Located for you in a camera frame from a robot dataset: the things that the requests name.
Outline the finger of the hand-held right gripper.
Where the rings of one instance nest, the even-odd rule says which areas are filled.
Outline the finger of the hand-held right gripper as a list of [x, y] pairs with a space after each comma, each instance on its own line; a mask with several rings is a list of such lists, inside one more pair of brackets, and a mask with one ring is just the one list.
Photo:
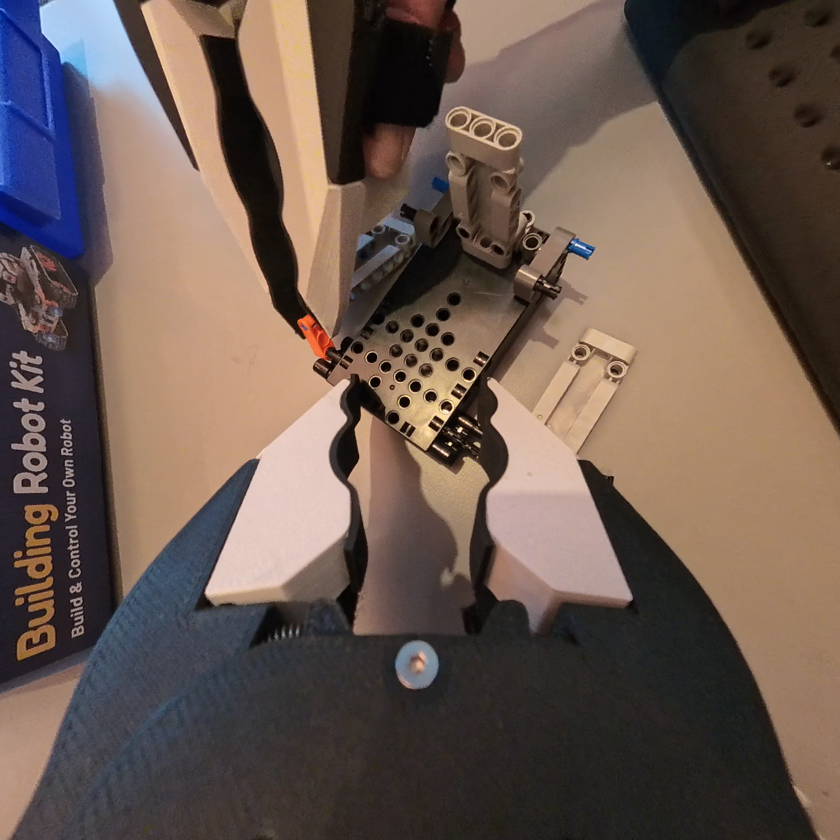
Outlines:
[[335, 335], [350, 304], [365, 187], [328, 177], [306, 2], [248, 1], [238, 47], [279, 160], [281, 218], [297, 259], [297, 290]]
[[247, 87], [235, 25], [199, 2], [142, 4], [197, 170], [274, 309], [312, 338], [298, 264], [282, 220], [284, 187], [268, 129]]

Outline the large blue plastic bin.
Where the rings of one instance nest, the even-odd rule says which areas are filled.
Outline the large blue plastic bin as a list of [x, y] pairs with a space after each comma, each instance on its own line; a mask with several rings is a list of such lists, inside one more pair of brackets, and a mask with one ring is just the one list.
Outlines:
[[84, 251], [65, 78], [37, 1], [1, 2], [1, 222], [68, 258]]

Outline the long grey holed beam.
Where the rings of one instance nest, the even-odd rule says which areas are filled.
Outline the long grey holed beam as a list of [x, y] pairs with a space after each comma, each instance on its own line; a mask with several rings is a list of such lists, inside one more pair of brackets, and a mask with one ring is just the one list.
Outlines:
[[416, 247], [415, 228], [401, 217], [387, 217], [361, 235], [356, 249], [350, 297], [372, 289], [403, 268]]

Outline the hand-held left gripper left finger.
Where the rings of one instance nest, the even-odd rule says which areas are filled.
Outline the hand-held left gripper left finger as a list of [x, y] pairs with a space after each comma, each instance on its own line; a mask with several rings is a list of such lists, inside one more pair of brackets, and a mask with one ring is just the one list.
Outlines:
[[215, 605], [335, 599], [353, 610], [367, 546], [349, 476], [360, 384], [339, 384], [259, 455], [205, 596]]

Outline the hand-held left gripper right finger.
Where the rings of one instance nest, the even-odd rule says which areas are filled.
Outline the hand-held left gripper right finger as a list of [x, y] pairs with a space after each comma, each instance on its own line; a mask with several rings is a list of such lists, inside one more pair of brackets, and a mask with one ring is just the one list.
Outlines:
[[488, 483], [469, 549], [473, 622], [515, 601], [545, 634], [563, 604], [627, 606], [633, 595], [574, 452], [498, 381], [479, 384], [477, 410]]

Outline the orange pin connector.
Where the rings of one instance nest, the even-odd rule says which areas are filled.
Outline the orange pin connector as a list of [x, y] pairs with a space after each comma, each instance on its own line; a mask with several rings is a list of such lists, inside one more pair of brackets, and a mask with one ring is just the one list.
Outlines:
[[334, 344], [328, 332], [326, 332], [311, 314], [300, 318], [297, 321], [297, 325], [303, 338], [309, 342], [316, 356], [320, 359], [327, 360], [330, 352], [334, 350]]

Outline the black perforated base assembly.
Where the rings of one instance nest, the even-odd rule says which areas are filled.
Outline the black perforated base assembly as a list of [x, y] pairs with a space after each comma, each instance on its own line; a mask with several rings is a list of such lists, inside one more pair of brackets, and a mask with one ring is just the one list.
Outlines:
[[357, 376], [365, 406], [414, 446], [450, 464], [478, 456], [465, 409], [544, 299], [560, 294], [569, 255], [593, 247], [522, 208], [522, 132], [467, 106], [452, 108], [448, 178], [430, 210], [403, 204], [417, 247], [404, 267], [351, 299], [349, 321], [313, 370], [333, 385]]

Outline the black perforated pad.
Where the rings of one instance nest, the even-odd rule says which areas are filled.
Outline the black perforated pad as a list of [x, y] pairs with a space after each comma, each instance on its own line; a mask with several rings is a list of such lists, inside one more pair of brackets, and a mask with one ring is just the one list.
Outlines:
[[839, 406], [839, 2], [633, 1], [629, 36], [826, 403]]

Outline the grey double beam frame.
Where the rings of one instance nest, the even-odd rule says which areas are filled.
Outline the grey double beam frame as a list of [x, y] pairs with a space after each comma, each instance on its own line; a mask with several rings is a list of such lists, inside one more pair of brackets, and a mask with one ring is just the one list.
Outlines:
[[637, 356], [637, 349], [587, 329], [562, 363], [533, 414], [578, 453]]

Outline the dark blue cardboard box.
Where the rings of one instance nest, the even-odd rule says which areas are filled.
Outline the dark blue cardboard box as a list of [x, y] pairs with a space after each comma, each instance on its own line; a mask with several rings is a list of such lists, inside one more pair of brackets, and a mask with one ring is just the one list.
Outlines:
[[1, 682], [96, 643], [113, 605], [88, 279], [2, 227]]

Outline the person's right hand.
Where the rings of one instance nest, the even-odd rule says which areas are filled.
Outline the person's right hand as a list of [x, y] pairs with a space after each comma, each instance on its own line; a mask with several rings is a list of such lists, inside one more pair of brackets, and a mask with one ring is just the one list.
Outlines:
[[380, 119], [363, 137], [366, 171], [380, 179], [403, 168], [416, 129], [431, 123], [443, 86], [457, 81], [466, 65], [454, 2], [391, 1], [385, 14], [374, 75]]

